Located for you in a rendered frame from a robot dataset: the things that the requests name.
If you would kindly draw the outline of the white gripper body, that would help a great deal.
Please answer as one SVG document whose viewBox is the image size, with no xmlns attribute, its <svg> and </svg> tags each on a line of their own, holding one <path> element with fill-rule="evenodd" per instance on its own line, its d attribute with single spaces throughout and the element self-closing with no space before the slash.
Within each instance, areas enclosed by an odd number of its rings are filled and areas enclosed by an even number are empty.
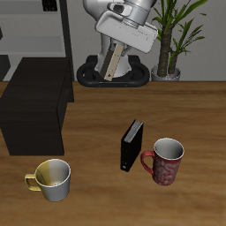
<svg viewBox="0 0 226 226">
<path fill-rule="evenodd" d="M 158 35 L 155 26 L 145 23 L 134 28 L 123 22 L 123 17 L 114 12 L 104 12 L 96 22 L 95 30 L 117 41 L 148 53 Z"/>
</svg>

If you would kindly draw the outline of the black book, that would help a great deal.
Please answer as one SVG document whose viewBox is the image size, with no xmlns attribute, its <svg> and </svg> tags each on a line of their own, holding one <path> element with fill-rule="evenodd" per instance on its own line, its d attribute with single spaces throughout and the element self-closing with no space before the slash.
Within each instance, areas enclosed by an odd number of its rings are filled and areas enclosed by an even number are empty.
<svg viewBox="0 0 226 226">
<path fill-rule="evenodd" d="M 143 122 L 134 120 L 121 139 L 120 169 L 128 172 L 139 155 L 142 144 Z"/>
</svg>

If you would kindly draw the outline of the green pot plant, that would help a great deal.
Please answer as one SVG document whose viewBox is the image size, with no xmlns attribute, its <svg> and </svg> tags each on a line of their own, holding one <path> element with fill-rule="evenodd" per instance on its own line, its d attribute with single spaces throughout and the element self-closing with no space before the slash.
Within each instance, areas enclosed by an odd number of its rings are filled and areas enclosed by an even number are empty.
<svg viewBox="0 0 226 226">
<path fill-rule="evenodd" d="M 186 48 L 190 44 L 204 39 L 204 36 L 199 36 L 202 25 L 188 34 L 193 19 L 181 24 L 186 16 L 207 2 L 207 0 L 198 0 L 191 4 L 191 1 L 188 0 L 181 9 L 178 9 L 177 0 L 161 0 L 162 12 L 155 9 L 158 16 L 154 21 L 160 26 L 157 40 L 161 43 L 161 47 L 159 63 L 151 70 L 152 81 L 179 81 L 181 71 L 176 67 L 177 57 L 182 53 L 189 53 Z"/>
</svg>

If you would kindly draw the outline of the dark brown desk caddy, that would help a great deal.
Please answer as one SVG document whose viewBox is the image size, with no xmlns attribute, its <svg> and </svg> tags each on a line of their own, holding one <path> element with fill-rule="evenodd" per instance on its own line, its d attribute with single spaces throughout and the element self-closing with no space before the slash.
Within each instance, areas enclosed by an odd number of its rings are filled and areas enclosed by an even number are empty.
<svg viewBox="0 0 226 226">
<path fill-rule="evenodd" d="M 22 58 L 0 97 L 0 129 L 9 154 L 63 155 L 61 131 L 73 101 L 69 58 Z"/>
</svg>

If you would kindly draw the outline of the red patterned mug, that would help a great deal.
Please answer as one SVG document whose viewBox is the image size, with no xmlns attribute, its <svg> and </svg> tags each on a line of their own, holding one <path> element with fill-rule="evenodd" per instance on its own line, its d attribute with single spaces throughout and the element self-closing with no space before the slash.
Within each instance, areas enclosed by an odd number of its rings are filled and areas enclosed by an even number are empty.
<svg viewBox="0 0 226 226">
<path fill-rule="evenodd" d="M 155 142 L 153 151 L 145 151 L 141 154 L 140 161 L 157 184 L 166 186 L 174 182 L 184 153 L 185 149 L 180 142 L 171 138 L 162 138 Z M 153 158 L 152 168 L 144 162 L 148 156 Z"/>
</svg>

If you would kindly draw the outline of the white and yellow mug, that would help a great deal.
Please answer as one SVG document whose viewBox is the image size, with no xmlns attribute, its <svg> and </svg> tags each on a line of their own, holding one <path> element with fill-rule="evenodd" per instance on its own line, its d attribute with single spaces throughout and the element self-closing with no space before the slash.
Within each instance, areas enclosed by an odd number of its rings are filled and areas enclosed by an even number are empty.
<svg viewBox="0 0 226 226">
<path fill-rule="evenodd" d="M 42 192 L 51 202 L 63 200 L 70 191 L 71 168 L 61 159 L 42 162 L 34 174 L 25 174 L 26 188 L 29 191 Z"/>
</svg>

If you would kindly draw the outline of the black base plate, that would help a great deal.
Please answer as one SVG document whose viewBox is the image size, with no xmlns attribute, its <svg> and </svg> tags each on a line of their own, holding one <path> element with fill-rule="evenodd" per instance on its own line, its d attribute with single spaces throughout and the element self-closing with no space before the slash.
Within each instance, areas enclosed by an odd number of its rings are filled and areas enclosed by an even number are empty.
<svg viewBox="0 0 226 226">
<path fill-rule="evenodd" d="M 142 64 L 138 56 L 129 55 L 131 70 L 122 77 L 111 81 L 105 80 L 94 68 L 97 65 L 98 56 L 91 55 L 77 70 L 77 80 L 84 87 L 142 87 L 150 79 L 148 68 Z"/>
</svg>

